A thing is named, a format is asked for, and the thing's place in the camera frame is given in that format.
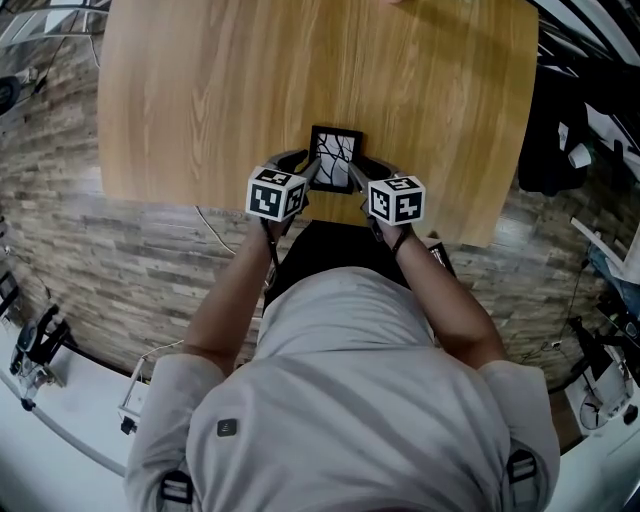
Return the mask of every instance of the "wood grain tabletop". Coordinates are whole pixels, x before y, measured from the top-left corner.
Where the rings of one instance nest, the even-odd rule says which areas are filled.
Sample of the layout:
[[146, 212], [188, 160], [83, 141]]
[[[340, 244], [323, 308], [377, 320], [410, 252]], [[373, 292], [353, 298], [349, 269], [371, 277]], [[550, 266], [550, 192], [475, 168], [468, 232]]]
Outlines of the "wood grain tabletop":
[[[527, 124], [537, 13], [524, 0], [115, 0], [98, 93], [105, 192], [243, 210], [247, 178], [311, 126], [427, 188], [425, 220], [484, 246]], [[362, 224], [312, 191], [308, 218]]]

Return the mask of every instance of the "cord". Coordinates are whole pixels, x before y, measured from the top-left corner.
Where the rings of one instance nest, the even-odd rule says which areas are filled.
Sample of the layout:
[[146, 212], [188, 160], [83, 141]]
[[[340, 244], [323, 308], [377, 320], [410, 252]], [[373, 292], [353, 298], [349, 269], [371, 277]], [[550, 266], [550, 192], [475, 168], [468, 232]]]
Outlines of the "cord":
[[532, 350], [531, 352], [529, 352], [528, 354], [526, 354], [521, 360], [519, 364], [524, 364], [525, 361], [537, 354], [539, 354], [540, 352], [551, 352], [553, 350], [553, 347], [551, 346], [551, 344], [548, 341], [545, 341], [542, 345], [540, 345], [540, 348], [537, 350]]
[[[578, 284], [580, 283], [580, 277], [582, 276], [582, 271], [587, 268], [589, 266], [589, 260], [585, 259], [584, 261], [582, 261], [582, 263], [580, 264], [580, 270], [578, 271], [578, 277], [576, 278], [576, 284], [573, 287], [573, 294], [571, 296], [571, 302], [569, 304], [569, 311], [567, 312], [567, 318], [565, 318], [564, 323], [562, 324], [562, 329], [560, 329], [560, 335], [558, 336], [558, 342], [562, 342], [562, 335], [564, 334], [564, 329], [567, 326], [567, 323], [569, 323], [569, 318], [571, 318], [571, 310], [573, 309], [573, 302], [576, 299], [576, 292], [578, 291]], [[564, 353], [564, 351], [562, 350], [562, 348], [560, 347], [560, 345], [557, 345], [556, 347], [552, 346], [548, 341], [545, 341], [544, 343], [542, 343], [542, 345], [540, 345], [540, 348], [537, 350], [532, 350], [531, 352], [529, 352], [528, 354], [526, 354], [521, 360], [520, 360], [520, 364], [524, 364], [525, 361], [527, 361], [527, 359], [539, 354], [540, 352], [551, 352], [552, 350], [555, 350], [556, 352], [560, 352], [564, 358], [570, 363], [571, 360], [569, 359], [569, 357], [567, 356], [567, 354]]]
[[93, 62], [95, 62], [96, 67], [100, 69], [100, 62], [98, 62], [98, 55], [96, 54], [96, 47], [93, 42], [93, 36], [89, 36], [89, 42], [91, 43], [91, 52], [93, 53]]
[[[71, 27], [69, 27], [69, 30], [67, 32], [71, 32], [73, 30], [73, 26], [76, 24], [76, 20], [78, 19], [78, 14], [80, 14], [80, 11], [76, 11], [75, 16], [73, 17], [73, 21], [71, 22]], [[36, 85], [34, 85], [33, 90], [31, 91], [31, 94], [29, 94], [29, 96], [27, 96], [26, 98], [22, 98], [20, 101], [18, 101], [14, 105], [14, 107], [17, 107], [18, 105], [22, 105], [25, 101], [30, 100], [33, 96], [35, 96], [36, 94], [40, 93], [42, 88], [47, 83], [47, 76], [49, 76], [49, 71], [51, 70], [51, 66], [53, 66], [53, 61], [56, 60], [56, 57], [58, 56], [58, 52], [60, 51], [60, 48], [62, 48], [62, 45], [64, 44], [64, 42], [66, 40], [67, 40], [67, 36], [63, 36], [62, 40], [60, 41], [60, 44], [56, 48], [56, 51], [53, 52], [53, 56], [51, 57], [51, 60], [49, 61], [49, 65], [47, 66], [46, 71], [44, 72], [42, 77], [40, 77], [40, 79], [36, 82]]]
[[49, 289], [49, 287], [45, 284], [45, 282], [42, 280], [42, 278], [38, 275], [38, 272], [36, 271], [35, 268], [32, 267], [31, 263], [29, 263], [27, 260], [25, 260], [22, 256], [20, 256], [19, 254], [16, 253], [10, 253], [13, 254], [16, 258], [18, 258], [19, 260], [21, 260], [22, 262], [24, 262], [25, 265], [28, 265], [31, 268], [31, 272], [33, 273], [33, 275], [42, 283], [42, 286], [44, 286], [44, 291], [47, 294], [47, 299], [51, 300], [51, 290]]
[[[73, 30], [73, 26], [76, 24], [76, 20], [78, 19], [78, 14], [80, 14], [80, 11], [76, 11], [75, 16], [73, 17], [73, 21], [71, 22], [71, 26], [69, 27], [69, 30], [67, 30], [67, 32], [71, 32]], [[51, 60], [49, 61], [49, 65], [47, 66], [47, 70], [44, 72], [44, 76], [38, 81], [38, 83], [42, 82], [42, 80], [44, 80], [49, 74], [49, 71], [51, 70], [51, 66], [53, 66], [53, 61], [56, 60], [56, 57], [58, 56], [58, 52], [60, 51], [60, 48], [62, 48], [62, 45], [65, 43], [66, 40], [67, 40], [67, 36], [63, 36], [62, 41], [60, 41], [60, 44], [56, 48], [56, 51], [53, 53], [53, 57], [51, 57]]]
[[202, 219], [202, 222], [204, 222], [205, 226], [207, 226], [209, 228], [209, 231], [211, 231], [213, 233], [213, 236], [216, 237], [216, 239], [218, 240], [220, 245], [222, 245], [222, 247], [224, 247], [227, 251], [229, 251], [231, 254], [233, 254], [235, 256], [236, 252], [222, 241], [222, 238], [220, 238], [220, 235], [216, 232], [215, 229], [213, 229], [213, 227], [211, 227], [211, 224], [209, 224], [207, 219], [204, 218], [204, 215], [202, 215], [202, 212], [200, 211], [200, 207], [199, 206], [194, 206], [194, 208], [195, 208], [196, 212], [198, 212], [198, 215]]
[[163, 348], [175, 347], [176, 345], [180, 345], [184, 340], [176, 341], [175, 343], [171, 343], [169, 345], [163, 345], [162, 347], [154, 348], [153, 350], [149, 350], [146, 354], [142, 354], [140, 359], [145, 359], [149, 354], [153, 354], [156, 350], [161, 350]]
[[578, 277], [576, 279], [576, 285], [573, 287], [573, 295], [571, 296], [571, 303], [569, 304], [569, 311], [567, 312], [567, 318], [565, 318], [564, 323], [562, 324], [562, 329], [560, 329], [560, 335], [558, 336], [558, 341], [562, 342], [562, 335], [564, 334], [564, 328], [569, 323], [569, 318], [571, 317], [571, 310], [573, 309], [573, 301], [576, 299], [576, 292], [578, 291], [578, 284], [580, 283], [580, 277], [582, 276], [582, 271], [589, 266], [589, 260], [585, 259], [580, 264], [580, 271], [578, 272]]

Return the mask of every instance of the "small white box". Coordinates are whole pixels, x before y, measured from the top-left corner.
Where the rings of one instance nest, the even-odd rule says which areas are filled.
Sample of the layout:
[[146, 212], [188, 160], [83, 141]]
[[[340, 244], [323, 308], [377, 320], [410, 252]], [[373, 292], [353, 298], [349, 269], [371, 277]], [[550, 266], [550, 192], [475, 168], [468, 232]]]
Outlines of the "small white box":
[[302, 208], [307, 180], [295, 174], [256, 167], [247, 187], [247, 213], [283, 221]]
[[369, 215], [390, 226], [424, 218], [426, 190], [414, 176], [369, 182]]

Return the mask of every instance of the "chair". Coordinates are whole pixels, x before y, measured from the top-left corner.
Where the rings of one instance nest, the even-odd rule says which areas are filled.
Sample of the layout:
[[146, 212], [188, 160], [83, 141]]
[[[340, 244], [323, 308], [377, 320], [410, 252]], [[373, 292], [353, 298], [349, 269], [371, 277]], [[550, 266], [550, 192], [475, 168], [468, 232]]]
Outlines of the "chair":
[[[41, 9], [18, 12], [0, 35], [0, 48], [47, 37], [91, 37], [97, 35], [100, 32], [91, 32], [86, 28], [86, 16], [89, 14], [106, 16], [109, 14], [109, 9], [102, 7], [106, 3], [108, 2], [103, 0], [95, 6], [49, 5]], [[83, 29], [73, 32], [60, 31], [58, 27], [62, 20], [76, 11], [85, 14]]]

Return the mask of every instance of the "black cable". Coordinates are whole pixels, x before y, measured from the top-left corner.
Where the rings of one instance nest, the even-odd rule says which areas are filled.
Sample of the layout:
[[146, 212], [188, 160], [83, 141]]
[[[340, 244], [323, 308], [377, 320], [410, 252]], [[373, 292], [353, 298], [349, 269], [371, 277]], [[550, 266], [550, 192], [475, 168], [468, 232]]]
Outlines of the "black cable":
[[578, 272], [578, 278], [576, 279], [576, 285], [573, 287], [573, 295], [571, 296], [571, 303], [569, 304], [569, 311], [567, 312], [567, 318], [562, 324], [562, 329], [560, 329], [560, 335], [558, 336], [558, 341], [562, 342], [562, 335], [564, 334], [564, 328], [569, 323], [569, 318], [571, 317], [571, 310], [573, 309], [573, 301], [576, 299], [576, 292], [578, 291], [578, 284], [580, 284], [580, 277], [582, 276], [582, 271], [589, 266], [589, 260], [584, 260], [580, 264], [580, 271]]
[[[71, 26], [69, 27], [69, 30], [67, 32], [71, 32], [73, 30], [73, 26], [76, 24], [76, 20], [78, 19], [78, 15], [80, 14], [80, 11], [76, 11], [75, 16], [73, 17], [73, 21], [71, 22]], [[65, 41], [67, 40], [67, 36], [63, 36], [62, 40], [60, 41], [60, 44], [58, 45], [58, 47], [56, 48], [56, 51], [53, 52], [53, 56], [51, 57], [51, 60], [49, 61], [49, 65], [47, 66], [46, 71], [44, 72], [44, 74], [38, 79], [38, 81], [36, 82], [36, 85], [33, 86], [33, 90], [31, 91], [31, 94], [29, 94], [29, 96], [27, 96], [26, 98], [21, 99], [20, 101], [18, 101], [14, 106], [18, 106], [21, 105], [22, 103], [24, 103], [25, 101], [31, 99], [33, 96], [35, 96], [36, 94], [39, 94], [40, 91], [42, 90], [42, 88], [45, 86], [45, 84], [47, 83], [47, 76], [49, 76], [49, 71], [51, 70], [51, 66], [53, 66], [53, 62], [56, 60], [56, 57], [58, 56], [58, 52], [60, 51], [60, 48], [62, 48], [62, 45], [65, 43]]]
[[542, 345], [540, 345], [540, 348], [538, 350], [532, 350], [531, 352], [526, 354], [518, 364], [524, 364], [527, 359], [539, 354], [540, 352], [551, 352], [552, 350], [553, 347], [551, 347], [550, 343], [548, 341], [545, 341]]
[[33, 275], [42, 283], [42, 286], [44, 286], [44, 290], [47, 294], [47, 299], [51, 300], [51, 290], [49, 289], [49, 287], [45, 284], [45, 282], [42, 280], [42, 278], [38, 275], [38, 272], [36, 271], [36, 269], [34, 269], [31, 266], [31, 263], [29, 263], [27, 260], [25, 260], [22, 256], [20, 256], [19, 254], [16, 253], [11, 253], [13, 254], [16, 258], [18, 258], [19, 260], [22, 260], [26, 265], [28, 265], [31, 268], [31, 272], [33, 272]]
[[[580, 277], [582, 276], [582, 271], [587, 268], [587, 266], [589, 265], [589, 260], [584, 260], [581, 264], [580, 264], [580, 271], [578, 272], [578, 277], [576, 279], [576, 284], [573, 287], [573, 295], [571, 296], [571, 303], [569, 305], [569, 312], [567, 313], [567, 318], [564, 321], [564, 324], [562, 325], [562, 329], [560, 330], [560, 335], [558, 336], [558, 341], [562, 341], [562, 335], [564, 333], [564, 328], [567, 326], [567, 323], [569, 322], [569, 318], [571, 317], [571, 310], [573, 309], [573, 302], [576, 298], [576, 292], [578, 291], [578, 284], [580, 283]], [[524, 364], [525, 361], [527, 361], [528, 359], [530, 359], [531, 357], [539, 354], [540, 352], [551, 352], [552, 350], [555, 350], [556, 352], [561, 352], [562, 355], [565, 357], [565, 359], [567, 359], [567, 361], [571, 362], [569, 360], [569, 358], [567, 357], [567, 355], [560, 349], [560, 346], [556, 346], [553, 347], [548, 341], [545, 341], [542, 343], [542, 345], [540, 345], [540, 348], [537, 350], [532, 350], [531, 352], [529, 352], [528, 354], [526, 354], [521, 360], [519, 364]]]
[[[76, 11], [75, 16], [73, 17], [73, 21], [71, 22], [71, 26], [69, 27], [69, 30], [67, 30], [67, 32], [71, 33], [71, 31], [73, 30], [73, 26], [76, 24], [76, 20], [78, 19], [78, 14], [80, 14], [80, 11]], [[53, 53], [53, 57], [51, 57], [51, 61], [49, 61], [49, 65], [47, 66], [47, 70], [44, 72], [43, 78], [45, 78], [49, 74], [49, 70], [51, 69], [51, 66], [53, 66], [53, 61], [56, 60], [58, 52], [60, 51], [60, 48], [62, 48], [62, 45], [66, 40], [67, 36], [63, 36], [62, 41], [60, 41], [60, 44], [58, 45], [58, 48], [56, 48], [56, 51]]]

